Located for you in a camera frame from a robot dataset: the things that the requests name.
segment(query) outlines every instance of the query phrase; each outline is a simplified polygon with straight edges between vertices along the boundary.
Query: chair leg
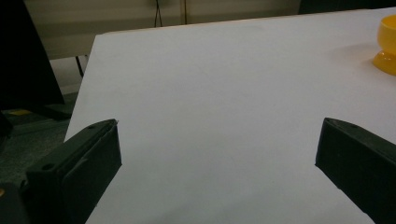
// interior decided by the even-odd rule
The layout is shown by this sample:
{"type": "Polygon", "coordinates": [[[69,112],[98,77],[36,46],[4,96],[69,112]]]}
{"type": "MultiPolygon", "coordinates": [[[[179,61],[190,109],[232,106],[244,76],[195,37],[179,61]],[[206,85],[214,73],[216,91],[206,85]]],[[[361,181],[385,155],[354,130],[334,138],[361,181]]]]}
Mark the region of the chair leg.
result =
{"type": "Polygon", "coordinates": [[[76,62],[77,62],[77,66],[78,66],[79,75],[80,75],[81,77],[84,77],[84,72],[82,71],[81,63],[79,62],[78,56],[76,56],[76,62]]]}

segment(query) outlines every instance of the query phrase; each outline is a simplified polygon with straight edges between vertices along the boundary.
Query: black plastic part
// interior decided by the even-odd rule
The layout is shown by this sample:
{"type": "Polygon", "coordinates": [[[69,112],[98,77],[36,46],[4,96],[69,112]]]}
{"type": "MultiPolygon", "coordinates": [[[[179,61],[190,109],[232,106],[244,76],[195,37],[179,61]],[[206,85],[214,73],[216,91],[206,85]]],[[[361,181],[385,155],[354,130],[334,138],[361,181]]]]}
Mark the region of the black plastic part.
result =
{"type": "Polygon", "coordinates": [[[83,129],[27,170],[32,223],[85,223],[120,166],[117,122],[83,129]]]}
{"type": "Polygon", "coordinates": [[[20,190],[10,183],[0,184],[0,223],[28,224],[20,190]]]}
{"type": "Polygon", "coordinates": [[[316,166],[375,223],[396,223],[396,146],[363,128],[325,119],[316,166]]]}

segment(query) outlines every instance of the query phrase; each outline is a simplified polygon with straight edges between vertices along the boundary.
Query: beige wall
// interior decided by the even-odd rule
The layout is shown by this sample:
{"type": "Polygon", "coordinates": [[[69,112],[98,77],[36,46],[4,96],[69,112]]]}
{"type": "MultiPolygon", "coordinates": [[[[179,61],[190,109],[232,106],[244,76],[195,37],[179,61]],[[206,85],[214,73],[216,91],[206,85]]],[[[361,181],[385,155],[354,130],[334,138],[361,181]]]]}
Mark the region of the beige wall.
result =
{"type": "Polygon", "coordinates": [[[186,0],[188,23],[296,15],[301,0],[186,0]]]}
{"type": "MultiPolygon", "coordinates": [[[[300,0],[159,0],[163,25],[297,14],[300,0]]],[[[25,0],[50,59],[89,54],[94,37],[154,26],[155,0],[25,0]]]]}
{"type": "MultiPolygon", "coordinates": [[[[89,54],[94,37],[154,26],[154,0],[25,0],[50,59],[89,54]]],[[[180,0],[161,5],[164,25],[180,24],[180,0]]]]}

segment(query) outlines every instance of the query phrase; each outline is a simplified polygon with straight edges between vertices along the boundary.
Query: yellow cup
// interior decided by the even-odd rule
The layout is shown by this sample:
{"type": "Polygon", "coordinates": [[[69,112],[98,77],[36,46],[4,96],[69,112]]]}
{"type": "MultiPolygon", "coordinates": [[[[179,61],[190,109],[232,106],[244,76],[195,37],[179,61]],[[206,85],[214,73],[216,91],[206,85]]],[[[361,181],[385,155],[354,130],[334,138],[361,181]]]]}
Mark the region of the yellow cup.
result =
{"type": "Polygon", "coordinates": [[[373,64],[380,70],[396,76],[396,15],[381,20],[377,42],[382,50],[374,57],[373,64]]]}

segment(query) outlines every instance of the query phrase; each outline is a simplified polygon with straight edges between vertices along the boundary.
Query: gray floor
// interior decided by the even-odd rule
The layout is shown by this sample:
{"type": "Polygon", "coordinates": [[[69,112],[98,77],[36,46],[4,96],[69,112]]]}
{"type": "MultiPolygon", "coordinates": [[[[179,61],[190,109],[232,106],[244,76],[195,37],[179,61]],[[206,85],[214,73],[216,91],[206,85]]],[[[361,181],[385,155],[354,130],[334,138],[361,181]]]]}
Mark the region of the gray floor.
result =
{"type": "MultiPolygon", "coordinates": [[[[79,57],[85,70],[88,57],[79,57]]],[[[81,76],[74,58],[50,61],[65,105],[49,105],[50,108],[73,113],[78,97],[81,76]]],[[[19,185],[25,179],[25,170],[59,146],[66,135],[69,120],[56,121],[34,113],[15,115],[20,109],[3,111],[14,125],[11,135],[0,152],[0,182],[19,185]]]]}

